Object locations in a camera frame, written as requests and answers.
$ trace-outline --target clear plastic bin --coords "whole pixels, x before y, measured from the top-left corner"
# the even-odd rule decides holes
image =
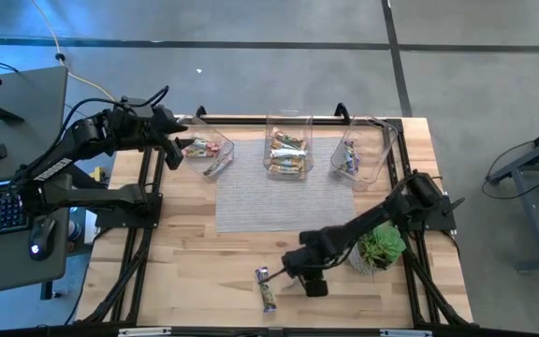
[[[188,130],[177,134],[192,144],[182,149],[183,161],[206,178],[214,179],[234,159],[234,142],[194,115],[178,120]]]
[[[268,114],[263,165],[275,180],[304,180],[313,169],[313,116],[300,110]]]
[[[371,116],[354,117],[330,158],[330,175],[365,191],[377,181],[398,133],[396,127]]]

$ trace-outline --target woven mat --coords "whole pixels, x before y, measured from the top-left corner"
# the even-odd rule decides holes
[[[264,140],[235,141],[235,157],[217,180],[217,232],[319,229],[355,217],[351,187],[328,176],[340,139],[313,139],[313,169],[304,181],[275,181],[263,166]]]

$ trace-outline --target green plant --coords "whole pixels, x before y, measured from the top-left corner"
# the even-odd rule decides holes
[[[395,262],[407,246],[398,229],[385,222],[361,236],[358,248],[363,261],[374,268],[385,269]]]

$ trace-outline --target gray floor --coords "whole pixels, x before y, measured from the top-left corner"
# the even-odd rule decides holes
[[[39,3],[61,37],[387,42],[379,0]],[[539,1],[390,4],[400,43],[539,45]],[[48,31],[29,1],[0,0],[2,36],[47,37]],[[342,101],[352,112],[401,115],[389,51],[67,48],[65,53],[76,73],[116,96],[144,97],[168,84],[164,103],[175,112],[193,112],[203,104],[212,113],[303,108],[330,114]],[[0,61],[19,69],[55,66],[53,54],[50,47],[0,46]],[[539,331],[539,271],[517,275],[514,269],[535,254],[525,215],[518,201],[492,200],[479,191],[499,153],[539,135],[539,53],[403,52],[401,59],[413,115],[430,121],[444,186],[452,196],[467,198],[456,217],[475,322]],[[90,96],[100,93],[69,82],[68,104]],[[100,157],[96,163],[111,162]],[[503,184],[492,193],[515,191]],[[539,192],[534,198],[539,204]],[[36,286],[1,292],[0,329],[63,323],[87,258],[73,257],[56,283],[69,292],[65,299],[41,302]]]

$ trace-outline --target wooden tabletop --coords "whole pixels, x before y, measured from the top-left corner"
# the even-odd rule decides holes
[[[428,122],[403,118],[412,169],[439,176]],[[262,139],[261,125],[217,125],[229,139]],[[314,137],[341,137],[341,126],[315,126]],[[394,153],[399,161],[398,147]],[[150,165],[153,178],[155,152]],[[117,153],[110,188],[136,183],[142,154]],[[387,170],[368,191],[354,192],[357,214],[381,202],[390,191]],[[278,271],[284,252],[299,247],[297,232],[216,233],[215,183],[188,166],[164,171],[164,204],[153,232],[142,290],[138,324],[163,326],[406,328],[412,326],[401,259],[388,271],[367,276],[348,263],[325,272],[329,295],[305,297],[300,284],[285,275],[270,282],[278,310],[263,314],[255,269]],[[90,314],[116,282],[126,229],[113,229],[95,243],[77,319]],[[426,244],[432,277],[457,312],[472,320],[455,246],[441,233],[429,232]],[[124,312],[132,294],[127,287]],[[423,286],[418,286],[422,313],[428,318]]]

